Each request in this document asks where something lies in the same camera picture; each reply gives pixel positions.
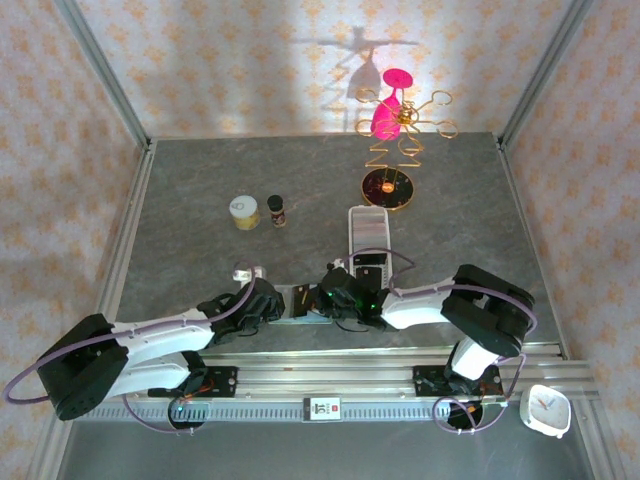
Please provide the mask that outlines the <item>mint green card holder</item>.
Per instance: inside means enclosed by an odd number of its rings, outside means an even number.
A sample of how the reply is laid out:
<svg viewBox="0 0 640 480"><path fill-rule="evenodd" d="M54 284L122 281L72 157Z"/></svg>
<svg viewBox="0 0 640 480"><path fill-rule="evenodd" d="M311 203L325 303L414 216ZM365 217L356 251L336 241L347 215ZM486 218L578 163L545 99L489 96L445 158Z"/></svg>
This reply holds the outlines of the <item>mint green card holder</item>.
<svg viewBox="0 0 640 480"><path fill-rule="evenodd" d="M330 325L333 320L327 318L318 312L314 312L311 308L312 303L315 301L310 295L310 305L307 315L304 317L294 318L292 316L292 289L297 285L276 285L275 289L281 292L284 296L286 308L284 310L284 316L281 320L272 322L272 325Z"/></svg>

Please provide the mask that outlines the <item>dark spice bottle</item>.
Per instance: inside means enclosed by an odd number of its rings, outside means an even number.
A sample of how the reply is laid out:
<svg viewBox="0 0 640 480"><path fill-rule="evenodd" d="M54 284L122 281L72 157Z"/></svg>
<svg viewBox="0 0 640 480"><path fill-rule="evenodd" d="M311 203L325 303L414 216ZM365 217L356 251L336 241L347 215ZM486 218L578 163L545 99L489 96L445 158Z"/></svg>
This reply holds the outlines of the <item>dark spice bottle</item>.
<svg viewBox="0 0 640 480"><path fill-rule="evenodd" d="M267 199L267 207L273 225L276 228L284 227L286 225L286 216L282 197L276 194L269 196Z"/></svg>

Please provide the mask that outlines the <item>yellow can with white lid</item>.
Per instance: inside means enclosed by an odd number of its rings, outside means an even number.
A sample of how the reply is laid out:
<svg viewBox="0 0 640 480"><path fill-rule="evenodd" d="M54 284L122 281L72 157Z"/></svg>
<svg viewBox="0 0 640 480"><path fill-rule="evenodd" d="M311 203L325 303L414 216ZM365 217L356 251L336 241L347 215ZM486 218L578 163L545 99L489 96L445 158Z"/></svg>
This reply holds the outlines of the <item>yellow can with white lid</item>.
<svg viewBox="0 0 640 480"><path fill-rule="evenodd" d="M229 204L229 212L235 226L242 231L252 230L260 222L258 203L250 195L235 197Z"/></svg>

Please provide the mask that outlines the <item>white label with red mark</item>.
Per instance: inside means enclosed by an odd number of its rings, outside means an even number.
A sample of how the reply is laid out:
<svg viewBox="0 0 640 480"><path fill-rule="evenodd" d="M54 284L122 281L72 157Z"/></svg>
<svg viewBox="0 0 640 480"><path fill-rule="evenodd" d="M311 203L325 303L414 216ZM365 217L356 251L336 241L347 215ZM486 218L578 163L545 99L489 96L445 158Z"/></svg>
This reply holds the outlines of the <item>white label with red mark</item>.
<svg viewBox="0 0 640 480"><path fill-rule="evenodd" d="M312 396L303 399L305 422L339 422L342 420L341 398L338 396Z"/></svg>

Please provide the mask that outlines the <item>pink wine glass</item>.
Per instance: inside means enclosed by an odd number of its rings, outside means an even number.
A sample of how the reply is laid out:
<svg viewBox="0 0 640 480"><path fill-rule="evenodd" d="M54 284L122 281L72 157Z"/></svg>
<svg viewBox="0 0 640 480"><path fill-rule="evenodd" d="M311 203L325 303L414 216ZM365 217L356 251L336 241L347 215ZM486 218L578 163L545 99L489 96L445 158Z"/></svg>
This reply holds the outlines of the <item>pink wine glass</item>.
<svg viewBox="0 0 640 480"><path fill-rule="evenodd" d="M405 70L391 68L383 73L382 79L392 90L388 97L378 103L373 114L370 130L377 139L391 141L395 140L400 134L400 124L397 122L397 116L401 110L401 102L398 99L398 93L402 93L413 85L413 77Z"/></svg>

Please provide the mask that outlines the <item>white square alarm clock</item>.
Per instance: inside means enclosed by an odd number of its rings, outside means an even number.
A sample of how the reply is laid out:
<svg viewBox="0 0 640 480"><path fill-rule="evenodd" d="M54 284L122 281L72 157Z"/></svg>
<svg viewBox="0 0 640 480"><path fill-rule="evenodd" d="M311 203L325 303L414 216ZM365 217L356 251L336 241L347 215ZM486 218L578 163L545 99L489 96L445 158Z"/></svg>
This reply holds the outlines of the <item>white square alarm clock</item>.
<svg viewBox="0 0 640 480"><path fill-rule="evenodd" d="M519 414L529 429L557 439L561 439L571 426L569 399L560 391L541 384L534 384L522 393Z"/></svg>

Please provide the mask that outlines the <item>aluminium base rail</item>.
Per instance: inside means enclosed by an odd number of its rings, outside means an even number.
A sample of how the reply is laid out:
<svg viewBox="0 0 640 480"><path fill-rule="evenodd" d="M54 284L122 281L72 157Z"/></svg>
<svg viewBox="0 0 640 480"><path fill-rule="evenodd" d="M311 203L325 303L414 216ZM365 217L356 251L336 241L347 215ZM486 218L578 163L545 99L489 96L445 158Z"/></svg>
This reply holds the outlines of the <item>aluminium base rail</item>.
<svg viewBox="0 0 640 480"><path fill-rule="evenodd" d="M376 348L299 352L221 353L204 355L207 364L238 369L237 395L277 400L311 393L340 394L346 400L388 401L415 396L415 366L446 363L450 349ZM513 399L534 384L561 391L571 400L597 399L589 364L567 360L554 344L527 344L527 356Z"/></svg>

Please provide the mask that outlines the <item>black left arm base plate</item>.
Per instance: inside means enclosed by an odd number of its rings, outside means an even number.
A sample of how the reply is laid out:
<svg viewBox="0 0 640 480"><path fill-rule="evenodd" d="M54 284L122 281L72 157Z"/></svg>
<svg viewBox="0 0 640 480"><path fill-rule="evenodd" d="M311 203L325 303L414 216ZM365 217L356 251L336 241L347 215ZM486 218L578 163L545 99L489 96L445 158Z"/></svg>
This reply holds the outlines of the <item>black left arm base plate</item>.
<svg viewBox="0 0 640 480"><path fill-rule="evenodd" d="M200 398L233 398L237 387L238 368L233 366L204 366L190 372L187 378L172 389L152 388L151 398L192 400Z"/></svg>

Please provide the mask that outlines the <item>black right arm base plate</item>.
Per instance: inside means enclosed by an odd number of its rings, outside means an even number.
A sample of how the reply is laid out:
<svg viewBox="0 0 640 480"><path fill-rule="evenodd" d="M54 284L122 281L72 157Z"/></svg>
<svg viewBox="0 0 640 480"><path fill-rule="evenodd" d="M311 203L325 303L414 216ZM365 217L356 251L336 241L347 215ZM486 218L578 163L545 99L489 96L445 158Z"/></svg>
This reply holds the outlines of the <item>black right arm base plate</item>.
<svg viewBox="0 0 640 480"><path fill-rule="evenodd" d="M417 365L412 368L412 381L417 397L453 397L478 399L504 395L499 368L491 365L476 380L453 373L441 365Z"/></svg>

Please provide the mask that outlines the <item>aluminium side rail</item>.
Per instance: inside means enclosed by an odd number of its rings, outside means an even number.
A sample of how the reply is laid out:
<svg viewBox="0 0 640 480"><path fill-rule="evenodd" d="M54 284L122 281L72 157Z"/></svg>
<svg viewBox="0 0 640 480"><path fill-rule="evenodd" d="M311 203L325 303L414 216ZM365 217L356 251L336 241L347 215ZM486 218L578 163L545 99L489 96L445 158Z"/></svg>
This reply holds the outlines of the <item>aluminium side rail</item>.
<svg viewBox="0 0 640 480"><path fill-rule="evenodd" d="M156 148L157 140L152 139L141 152L97 297L95 311L102 313L109 322L117 317Z"/></svg>
<svg viewBox="0 0 640 480"><path fill-rule="evenodd" d="M550 281L547 279L545 275L544 268L541 263L541 257L539 255L539 249L536 245L534 235L531 230L531 222L525 212L525 204L523 202L523 197L521 196L520 189L518 187L518 182L516 181L516 177L514 174L514 170L510 164L510 159L508 155L507 148L503 145L501 138L494 134L493 135L496 151L500 162L502 164L504 173L506 175L507 181L509 183L509 187L512 192L512 196L514 198L514 202L516 208L518 210L518 214L523 225L523 229L525 232L525 237L529 244L529 248L532 252L532 255L535 259L535 271L539 274L541 280L541 289L542 289L542 304L547 306L548 315L540 316L539 311L539 303L536 306L536 315L538 316L538 320L542 320L544 325L553 325L554 331L556 333L555 340L553 344L556 344L559 348L560 355L564 360L572 360L572 354L569 349L566 335L563 331L562 323L559 321L557 317L557 308L554 304L553 296L549 293L549 287L551 286Z"/></svg>

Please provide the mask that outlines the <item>aluminium frame post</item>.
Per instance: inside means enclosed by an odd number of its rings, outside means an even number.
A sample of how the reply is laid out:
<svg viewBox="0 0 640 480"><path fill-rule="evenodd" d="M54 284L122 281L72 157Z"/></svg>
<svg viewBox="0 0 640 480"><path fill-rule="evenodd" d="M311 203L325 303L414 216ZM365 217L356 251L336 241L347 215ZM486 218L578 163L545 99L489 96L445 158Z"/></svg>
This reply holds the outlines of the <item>aluminium frame post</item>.
<svg viewBox="0 0 640 480"><path fill-rule="evenodd" d="M131 105L121 82L86 20L79 3L77 0L53 0L53 3L78 41L85 58L104 86L136 144L142 149L147 149L151 143L151 138L146 133L138 115Z"/></svg>
<svg viewBox="0 0 640 480"><path fill-rule="evenodd" d="M500 151L506 151L514 143L593 2L594 0L571 0L566 14L551 37L506 126L496 137Z"/></svg>

